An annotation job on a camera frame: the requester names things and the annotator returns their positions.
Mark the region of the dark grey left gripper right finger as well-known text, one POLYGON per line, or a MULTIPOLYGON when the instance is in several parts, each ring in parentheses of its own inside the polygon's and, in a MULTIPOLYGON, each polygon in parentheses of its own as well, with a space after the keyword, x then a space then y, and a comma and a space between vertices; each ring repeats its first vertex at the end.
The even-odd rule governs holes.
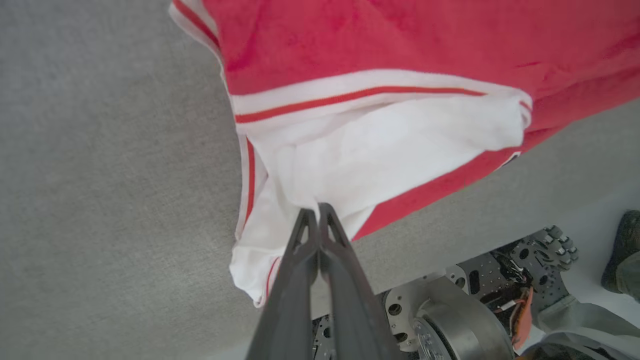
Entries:
POLYGON ((329 203, 320 203, 318 264, 330 291, 337 360, 402 360, 386 313, 329 203))

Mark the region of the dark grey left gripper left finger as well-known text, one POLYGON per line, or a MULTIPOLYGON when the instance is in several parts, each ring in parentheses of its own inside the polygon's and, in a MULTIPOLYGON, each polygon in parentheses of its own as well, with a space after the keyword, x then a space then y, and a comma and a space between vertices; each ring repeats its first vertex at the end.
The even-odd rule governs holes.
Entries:
POLYGON ((318 277, 315 212, 300 210, 278 274, 247 351, 247 360, 312 360, 311 286, 318 277))

